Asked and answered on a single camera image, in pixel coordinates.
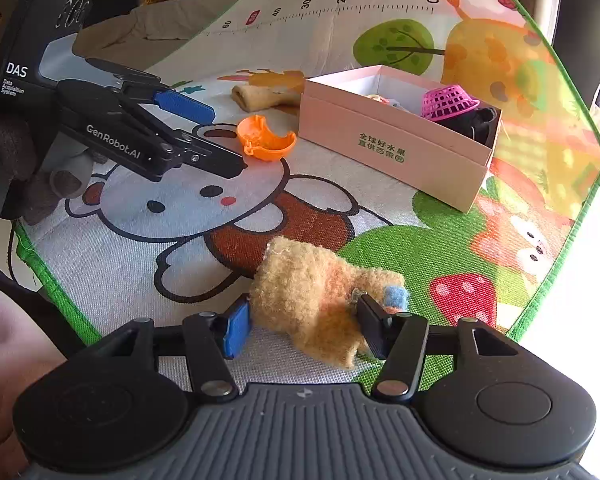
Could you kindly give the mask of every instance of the pink basket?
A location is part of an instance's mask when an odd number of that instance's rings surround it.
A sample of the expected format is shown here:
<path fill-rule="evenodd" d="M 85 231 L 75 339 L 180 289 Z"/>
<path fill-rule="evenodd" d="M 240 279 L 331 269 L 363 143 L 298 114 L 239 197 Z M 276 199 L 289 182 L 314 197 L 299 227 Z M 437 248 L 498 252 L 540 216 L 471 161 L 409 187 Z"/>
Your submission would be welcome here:
<path fill-rule="evenodd" d="M 430 121 L 442 121 L 475 110 L 480 101 L 473 99 L 460 85 L 430 90 L 422 97 L 421 115 Z"/>

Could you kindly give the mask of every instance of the pink cardboard box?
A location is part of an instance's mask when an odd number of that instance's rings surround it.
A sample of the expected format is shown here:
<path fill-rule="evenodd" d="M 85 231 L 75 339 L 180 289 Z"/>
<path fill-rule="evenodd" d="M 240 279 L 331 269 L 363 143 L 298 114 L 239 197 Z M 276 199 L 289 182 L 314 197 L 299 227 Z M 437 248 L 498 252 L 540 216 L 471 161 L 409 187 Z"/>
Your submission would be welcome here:
<path fill-rule="evenodd" d="M 493 156 L 502 111 L 484 146 L 420 117 L 422 96 L 443 87 L 387 66 L 306 81 L 299 137 L 391 175 L 462 212 L 474 202 Z M 400 110 L 366 96 L 397 100 Z"/>

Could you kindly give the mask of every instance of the cartoon bear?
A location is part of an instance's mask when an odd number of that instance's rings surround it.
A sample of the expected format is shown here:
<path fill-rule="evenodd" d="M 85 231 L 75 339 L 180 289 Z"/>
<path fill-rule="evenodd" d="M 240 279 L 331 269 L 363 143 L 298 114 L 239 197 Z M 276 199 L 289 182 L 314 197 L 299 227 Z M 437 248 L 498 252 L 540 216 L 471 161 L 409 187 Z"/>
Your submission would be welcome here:
<path fill-rule="evenodd" d="M 235 129 L 219 123 L 197 126 L 193 134 L 237 151 Z M 154 285 L 181 303 L 208 300 L 239 277 L 252 278 L 274 236 L 338 251 L 369 229 L 391 225 L 338 184 L 290 174 L 285 159 L 244 160 L 246 168 L 229 180 L 182 166 L 150 182 L 115 166 L 93 175 L 65 209 L 74 218 L 97 215 L 138 242 L 172 243 L 156 259 Z"/>

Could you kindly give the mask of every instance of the tan sock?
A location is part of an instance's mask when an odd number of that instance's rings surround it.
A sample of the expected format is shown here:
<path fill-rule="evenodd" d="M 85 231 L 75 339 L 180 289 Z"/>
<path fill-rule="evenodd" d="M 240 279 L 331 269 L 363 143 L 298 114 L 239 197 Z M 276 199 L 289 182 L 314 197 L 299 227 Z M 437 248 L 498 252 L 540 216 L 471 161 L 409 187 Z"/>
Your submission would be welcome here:
<path fill-rule="evenodd" d="M 300 94 L 295 92 L 274 92 L 263 86 L 240 85 L 231 90 L 233 99 L 245 112 L 257 112 L 278 105 L 300 105 Z"/>
<path fill-rule="evenodd" d="M 382 302 L 388 285 L 404 277 L 348 264 L 332 251 L 276 237 L 270 241 L 250 292 L 257 326 L 291 336 L 296 348 L 327 364 L 353 368 L 366 342 L 349 298 L 353 288 Z"/>

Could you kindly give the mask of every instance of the orange bowl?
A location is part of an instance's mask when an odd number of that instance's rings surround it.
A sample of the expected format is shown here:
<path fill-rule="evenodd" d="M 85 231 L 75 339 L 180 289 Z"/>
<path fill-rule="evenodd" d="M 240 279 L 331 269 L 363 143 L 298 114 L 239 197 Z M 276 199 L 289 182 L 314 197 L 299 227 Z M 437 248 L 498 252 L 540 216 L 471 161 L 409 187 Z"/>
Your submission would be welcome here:
<path fill-rule="evenodd" d="M 267 126 L 267 120 L 261 115 L 252 115 L 243 119 L 236 130 L 245 155 L 254 156 L 267 162 L 280 160 L 291 153 L 296 145 L 296 134 L 289 132 L 279 137 Z"/>

